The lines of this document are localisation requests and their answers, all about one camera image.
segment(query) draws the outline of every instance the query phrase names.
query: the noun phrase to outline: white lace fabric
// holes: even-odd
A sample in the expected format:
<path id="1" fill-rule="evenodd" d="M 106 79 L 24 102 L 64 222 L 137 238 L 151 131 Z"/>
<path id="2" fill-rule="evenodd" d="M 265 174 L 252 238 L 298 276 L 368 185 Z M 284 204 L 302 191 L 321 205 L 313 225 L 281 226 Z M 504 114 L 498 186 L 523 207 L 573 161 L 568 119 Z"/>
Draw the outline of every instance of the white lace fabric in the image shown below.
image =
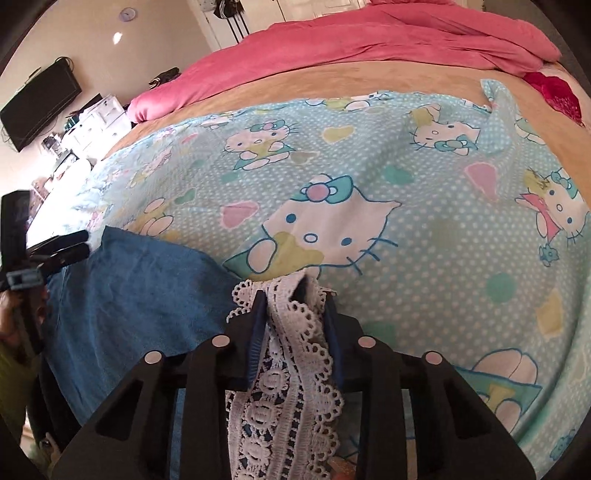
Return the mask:
<path id="1" fill-rule="evenodd" d="M 292 300 L 306 278 L 305 303 Z M 258 290 L 267 294 L 269 322 L 258 375 L 248 392 L 226 392 L 228 446 L 236 480 L 329 479 L 325 463 L 339 442 L 331 424 L 343 398 L 330 384 L 332 358 L 322 329 L 326 294 L 304 271 L 236 286 L 238 308 L 249 312 Z"/>

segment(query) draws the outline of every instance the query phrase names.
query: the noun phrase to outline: blue bow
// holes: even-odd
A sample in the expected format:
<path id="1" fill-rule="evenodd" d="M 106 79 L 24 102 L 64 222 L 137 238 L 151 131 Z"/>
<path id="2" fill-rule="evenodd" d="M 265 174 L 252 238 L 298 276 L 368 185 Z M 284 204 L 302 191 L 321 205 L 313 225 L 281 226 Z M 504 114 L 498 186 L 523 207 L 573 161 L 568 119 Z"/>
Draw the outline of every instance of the blue bow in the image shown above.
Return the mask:
<path id="1" fill-rule="evenodd" d="M 317 200 L 311 200 L 308 197 L 307 191 L 312 185 L 319 184 L 326 185 L 329 190 L 326 198 L 321 200 L 321 202 L 330 203 L 331 205 L 347 200 L 353 193 L 354 188 L 353 179 L 348 175 L 343 175 L 342 177 L 337 177 L 327 182 L 308 183 L 296 193 L 291 200 L 295 200 L 296 202 L 317 202 Z"/>
<path id="2" fill-rule="evenodd" d="M 577 196 L 579 189 L 571 179 L 565 179 L 557 171 L 552 172 L 550 174 L 550 178 L 553 182 L 561 184 L 563 188 L 569 193 L 569 197 L 574 199 Z"/>
<path id="3" fill-rule="evenodd" d="M 439 140 L 439 141 L 435 142 L 435 144 L 433 146 L 435 147 L 435 149 L 439 150 L 440 152 L 453 152 L 454 150 L 456 150 L 458 148 L 468 148 L 468 149 L 475 148 L 476 150 L 478 150 L 478 147 L 476 146 L 476 144 L 472 140 L 470 140 L 466 134 L 462 134 L 455 139 L 456 142 L 460 142 L 462 144 L 461 147 L 453 147 L 451 145 L 448 145 L 448 142 L 452 142 L 452 141 L 454 141 L 454 140 L 447 140 L 447 141 Z"/>
<path id="4" fill-rule="evenodd" d="M 261 132 L 263 131 L 263 127 L 271 122 L 265 122 L 264 124 L 256 124 L 251 127 L 251 132 Z M 277 122 L 272 123 L 271 130 L 279 130 L 281 127 L 285 126 L 285 120 L 278 120 Z"/>

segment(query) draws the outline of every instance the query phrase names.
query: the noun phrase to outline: television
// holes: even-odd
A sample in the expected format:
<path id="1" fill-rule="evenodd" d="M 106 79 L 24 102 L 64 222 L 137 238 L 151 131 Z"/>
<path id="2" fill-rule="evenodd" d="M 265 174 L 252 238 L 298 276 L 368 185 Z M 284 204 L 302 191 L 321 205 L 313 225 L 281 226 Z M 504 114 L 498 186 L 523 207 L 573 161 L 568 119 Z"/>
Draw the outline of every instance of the television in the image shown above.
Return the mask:
<path id="1" fill-rule="evenodd" d="M 0 111 L 0 122 L 17 151 L 37 138 L 81 92 L 65 57 L 33 77 Z"/>

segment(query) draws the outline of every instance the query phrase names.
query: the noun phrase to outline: green fabric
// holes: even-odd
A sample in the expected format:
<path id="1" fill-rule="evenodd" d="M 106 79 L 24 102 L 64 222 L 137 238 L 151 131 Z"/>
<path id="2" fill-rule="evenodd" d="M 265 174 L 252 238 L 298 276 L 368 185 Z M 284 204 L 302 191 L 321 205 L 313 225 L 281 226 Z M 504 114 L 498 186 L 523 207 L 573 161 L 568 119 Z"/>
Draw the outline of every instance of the green fabric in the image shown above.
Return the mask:
<path id="1" fill-rule="evenodd" d="M 0 415 L 18 442 L 36 375 L 35 362 L 29 366 L 18 363 L 7 346 L 0 342 Z"/>

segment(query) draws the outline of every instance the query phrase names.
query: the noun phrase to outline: tan bed sheet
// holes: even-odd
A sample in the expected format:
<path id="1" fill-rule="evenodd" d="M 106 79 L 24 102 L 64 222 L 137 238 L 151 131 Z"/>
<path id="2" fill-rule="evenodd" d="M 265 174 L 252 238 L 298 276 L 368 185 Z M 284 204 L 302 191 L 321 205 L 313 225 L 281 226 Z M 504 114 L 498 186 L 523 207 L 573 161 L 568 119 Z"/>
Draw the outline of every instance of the tan bed sheet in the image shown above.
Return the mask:
<path id="1" fill-rule="evenodd" d="M 187 118 L 296 98 L 331 98 L 363 95 L 376 90 L 393 90 L 443 93 L 484 105 L 488 104 L 488 100 L 480 87 L 480 79 L 499 80 L 511 90 L 523 116 L 544 138 L 550 150 L 579 187 L 583 197 L 589 201 L 591 135 L 583 127 L 552 109 L 531 86 L 503 72 L 407 61 L 363 61 L 324 65 L 280 73 L 247 83 L 158 120 L 138 125 L 121 139 L 110 153 Z"/>

